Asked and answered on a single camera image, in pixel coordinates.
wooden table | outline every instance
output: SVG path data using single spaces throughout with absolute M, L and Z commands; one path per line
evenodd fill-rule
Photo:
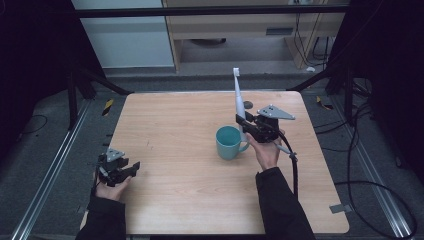
M 242 92 L 256 110 L 272 103 L 295 115 L 280 127 L 298 153 L 299 200 L 315 233 L 345 233 L 344 213 L 311 121 L 297 92 Z M 262 234 L 253 148 L 221 159 L 216 130 L 235 123 L 233 92 L 129 95 L 110 147 L 124 151 L 141 169 L 122 197 L 128 234 Z M 292 185 L 292 165 L 279 166 Z

